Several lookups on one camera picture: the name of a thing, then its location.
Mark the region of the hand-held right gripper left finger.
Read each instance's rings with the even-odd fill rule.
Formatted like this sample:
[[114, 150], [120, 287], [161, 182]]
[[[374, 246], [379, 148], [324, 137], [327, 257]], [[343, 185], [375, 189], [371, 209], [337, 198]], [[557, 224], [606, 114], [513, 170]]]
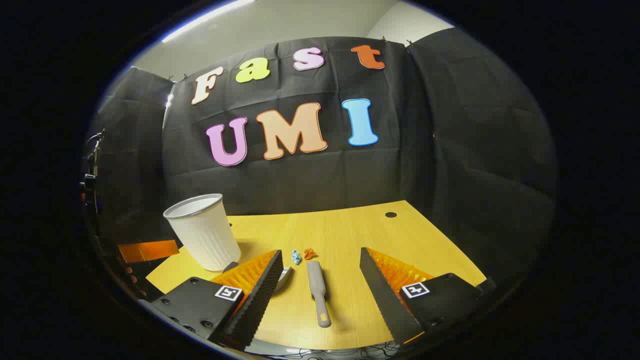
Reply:
[[207, 341], [244, 350], [258, 331], [283, 269], [282, 251], [274, 249], [212, 280], [191, 276], [150, 305]]

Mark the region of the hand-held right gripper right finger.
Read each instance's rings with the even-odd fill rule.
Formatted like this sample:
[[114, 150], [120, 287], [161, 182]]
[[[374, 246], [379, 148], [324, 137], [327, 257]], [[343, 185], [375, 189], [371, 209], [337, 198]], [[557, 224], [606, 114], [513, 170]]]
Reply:
[[471, 285], [453, 272], [433, 276], [368, 247], [361, 248], [359, 268], [400, 348], [434, 344], [452, 335], [496, 291], [491, 278]]

